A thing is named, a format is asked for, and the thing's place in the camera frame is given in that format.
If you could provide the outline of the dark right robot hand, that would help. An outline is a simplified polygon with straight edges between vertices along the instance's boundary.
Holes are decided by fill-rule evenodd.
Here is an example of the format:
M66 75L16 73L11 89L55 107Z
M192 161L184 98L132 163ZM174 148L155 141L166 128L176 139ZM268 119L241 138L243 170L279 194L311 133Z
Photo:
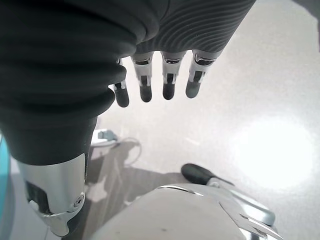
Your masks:
M197 96L208 68L252 0L3 0L0 3L0 130L17 160L26 198L59 237L85 202L97 118L129 104L131 57L144 102L152 98L155 51L163 97L174 95L181 60L193 52L185 93Z

